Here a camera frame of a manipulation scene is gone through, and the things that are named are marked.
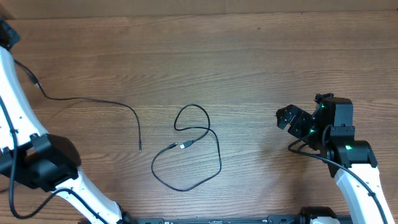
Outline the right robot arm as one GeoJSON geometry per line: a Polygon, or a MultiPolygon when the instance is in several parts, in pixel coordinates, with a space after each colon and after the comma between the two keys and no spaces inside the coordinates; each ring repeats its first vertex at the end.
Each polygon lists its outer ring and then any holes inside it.
{"type": "Polygon", "coordinates": [[[295,105],[277,110],[277,126],[296,137],[288,146],[290,152],[327,164],[349,217],[339,217],[326,207],[303,208],[298,223],[393,223],[373,149],[354,138],[352,101],[332,93],[317,94],[314,101],[313,113],[295,105]]]}

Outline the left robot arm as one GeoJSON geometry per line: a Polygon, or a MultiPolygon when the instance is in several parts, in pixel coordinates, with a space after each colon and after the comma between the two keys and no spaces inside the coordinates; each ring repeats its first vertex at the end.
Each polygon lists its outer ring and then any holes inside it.
{"type": "Polygon", "coordinates": [[[14,187],[48,192],[65,199],[88,223],[135,223],[128,212],[107,198],[85,175],[71,140],[49,134],[35,116],[16,73],[20,62],[11,48],[19,35],[1,21],[1,174],[9,178],[9,208],[14,217],[32,218],[48,204],[45,200],[28,215],[17,212],[14,187]]]}

